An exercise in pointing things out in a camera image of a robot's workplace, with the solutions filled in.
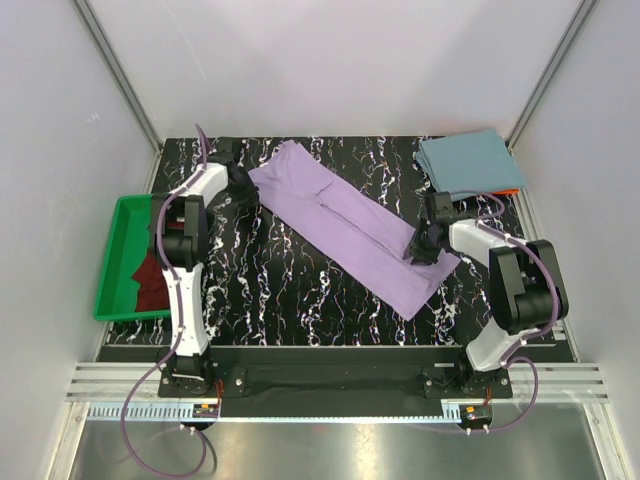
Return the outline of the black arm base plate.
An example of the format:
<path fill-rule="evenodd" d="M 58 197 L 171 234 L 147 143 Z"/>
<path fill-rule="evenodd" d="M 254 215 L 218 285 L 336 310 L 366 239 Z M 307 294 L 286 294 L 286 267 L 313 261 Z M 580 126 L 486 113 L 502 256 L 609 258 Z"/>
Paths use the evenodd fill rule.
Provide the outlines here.
<path fill-rule="evenodd" d="M 202 401 L 240 400 L 246 404 L 352 405 L 384 412 L 449 399 L 509 399 L 504 371 L 491 386 L 464 395 L 429 386 L 453 368 L 460 347 L 221 347 L 212 348 L 215 381 L 159 382 L 162 397 Z"/>

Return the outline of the dark red t shirt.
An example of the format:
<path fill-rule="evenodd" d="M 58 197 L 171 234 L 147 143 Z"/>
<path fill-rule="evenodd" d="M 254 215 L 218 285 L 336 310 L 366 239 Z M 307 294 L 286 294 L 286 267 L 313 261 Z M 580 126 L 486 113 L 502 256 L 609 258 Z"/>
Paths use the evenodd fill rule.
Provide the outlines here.
<path fill-rule="evenodd" d="M 170 309 L 169 293 L 163 270 L 152 247 L 147 248 L 146 256 L 131 279 L 139 285 L 136 312 Z"/>

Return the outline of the folded blue-grey t shirt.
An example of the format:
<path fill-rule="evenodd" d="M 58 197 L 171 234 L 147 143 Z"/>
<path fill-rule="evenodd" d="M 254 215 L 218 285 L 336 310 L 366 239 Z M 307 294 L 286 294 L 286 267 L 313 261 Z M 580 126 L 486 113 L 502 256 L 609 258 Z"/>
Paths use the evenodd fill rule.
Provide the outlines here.
<path fill-rule="evenodd" d="M 437 192 L 461 200 L 474 192 L 521 190 L 526 180 L 504 139 L 494 130 L 423 140 L 416 161 Z"/>

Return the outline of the right aluminium frame post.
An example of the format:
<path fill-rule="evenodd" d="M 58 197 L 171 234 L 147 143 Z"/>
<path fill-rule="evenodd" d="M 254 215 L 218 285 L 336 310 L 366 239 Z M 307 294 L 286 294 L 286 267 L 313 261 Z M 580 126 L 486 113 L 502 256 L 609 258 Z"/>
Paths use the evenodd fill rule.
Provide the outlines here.
<path fill-rule="evenodd" d="M 522 137 L 526 127 L 532 120 L 547 91 L 552 85 L 559 70 L 568 58 L 581 32 L 599 5 L 598 0 L 582 0 L 579 2 L 551 57 L 542 71 L 523 111 L 518 117 L 511 133 L 506 139 L 506 146 L 512 151 Z"/>

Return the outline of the green plastic bin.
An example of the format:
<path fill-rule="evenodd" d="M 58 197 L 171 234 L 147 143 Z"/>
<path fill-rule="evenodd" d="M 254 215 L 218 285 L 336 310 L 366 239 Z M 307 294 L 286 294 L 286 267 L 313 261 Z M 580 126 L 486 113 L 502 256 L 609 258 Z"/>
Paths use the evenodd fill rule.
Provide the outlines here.
<path fill-rule="evenodd" d="M 116 202 L 107 242 L 94 317 L 116 323 L 170 318 L 169 310 L 136 312 L 139 285 L 131 279 L 150 247 L 154 195 L 126 196 Z"/>

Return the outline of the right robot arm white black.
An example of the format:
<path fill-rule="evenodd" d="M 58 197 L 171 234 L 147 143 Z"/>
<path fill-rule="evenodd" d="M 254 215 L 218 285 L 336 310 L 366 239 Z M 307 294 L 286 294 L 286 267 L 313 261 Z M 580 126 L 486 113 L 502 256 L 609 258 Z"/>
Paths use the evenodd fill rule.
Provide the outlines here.
<path fill-rule="evenodd" d="M 568 314 L 569 302 L 554 246 L 501 232 L 488 220 L 499 211 L 473 218 L 459 212 L 449 192 L 426 196 L 419 223 L 404 257 L 433 266 L 439 255 L 462 254 L 488 268 L 490 318 L 462 350 L 454 367 L 427 384 L 476 396 L 517 361 L 516 352 L 551 331 Z"/>

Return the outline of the left aluminium frame post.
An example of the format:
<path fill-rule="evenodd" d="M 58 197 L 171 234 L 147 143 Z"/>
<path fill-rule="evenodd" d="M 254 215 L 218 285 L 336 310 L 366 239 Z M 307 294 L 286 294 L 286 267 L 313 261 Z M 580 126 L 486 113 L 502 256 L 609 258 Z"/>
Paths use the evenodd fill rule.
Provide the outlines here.
<path fill-rule="evenodd" d="M 143 136 L 152 150 L 158 154 L 162 149 L 164 141 L 158 135 L 149 116 L 145 112 L 91 2 L 87 0 L 71 0 L 70 3 L 89 34 Z"/>

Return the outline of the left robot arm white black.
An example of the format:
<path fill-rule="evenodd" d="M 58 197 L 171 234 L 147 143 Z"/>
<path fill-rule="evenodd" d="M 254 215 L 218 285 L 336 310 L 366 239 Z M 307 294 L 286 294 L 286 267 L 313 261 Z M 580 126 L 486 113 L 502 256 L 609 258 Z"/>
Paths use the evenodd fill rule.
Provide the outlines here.
<path fill-rule="evenodd" d="M 258 188 L 240 165 L 241 142 L 221 138 L 215 149 L 200 140 L 202 161 L 178 187 L 151 201 L 150 248 L 168 291 L 171 349 L 163 380 L 180 382 L 196 396 L 215 386 L 216 372 L 205 332 L 201 281 L 209 252 L 206 208 L 226 192 L 241 205 L 258 202 Z"/>

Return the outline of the purple t shirt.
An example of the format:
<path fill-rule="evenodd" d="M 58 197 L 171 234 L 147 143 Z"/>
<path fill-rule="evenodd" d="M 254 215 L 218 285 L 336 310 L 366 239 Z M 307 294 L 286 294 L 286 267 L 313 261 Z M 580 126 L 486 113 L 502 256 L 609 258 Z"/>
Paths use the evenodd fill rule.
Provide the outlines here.
<path fill-rule="evenodd" d="M 411 263 L 404 253 L 415 228 L 295 141 L 284 142 L 249 176 L 265 208 L 405 320 L 421 310 L 459 264 L 458 257 L 443 250 L 431 265 Z"/>

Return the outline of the aluminium frame post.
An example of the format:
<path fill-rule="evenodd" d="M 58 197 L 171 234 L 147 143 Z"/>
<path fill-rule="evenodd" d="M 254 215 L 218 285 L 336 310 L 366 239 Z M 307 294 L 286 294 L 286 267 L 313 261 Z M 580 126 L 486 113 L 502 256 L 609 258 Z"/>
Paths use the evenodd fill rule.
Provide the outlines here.
<path fill-rule="evenodd" d="M 143 136 L 152 150 L 158 154 L 162 149 L 164 141 L 158 135 L 149 116 L 145 112 L 91 2 L 87 0 L 71 0 L 70 3 L 89 34 Z"/>
<path fill-rule="evenodd" d="M 542 71 L 523 111 L 518 117 L 511 133 L 506 139 L 506 146 L 512 151 L 522 137 L 526 127 L 532 120 L 547 91 L 552 85 L 559 70 L 568 58 L 581 32 L 599 5 L 598 0 L 582 0 L 579 2 L 551 57 Z"/>

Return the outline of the folded orange t shirt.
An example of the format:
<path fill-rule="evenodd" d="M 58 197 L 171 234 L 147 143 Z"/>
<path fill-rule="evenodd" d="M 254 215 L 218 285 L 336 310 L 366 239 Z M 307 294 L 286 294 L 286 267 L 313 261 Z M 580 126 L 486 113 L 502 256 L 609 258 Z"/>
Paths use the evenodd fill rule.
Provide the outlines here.
<path fill-rule="evenodd" d="M 509 195 L 517 195 L 519 192 L 520 192 L 519 188 L 514 188 L 514 189 L 495 191 L 491 193 L 492 195 L 496 195 L 496 196 L 509 196 Z"/>

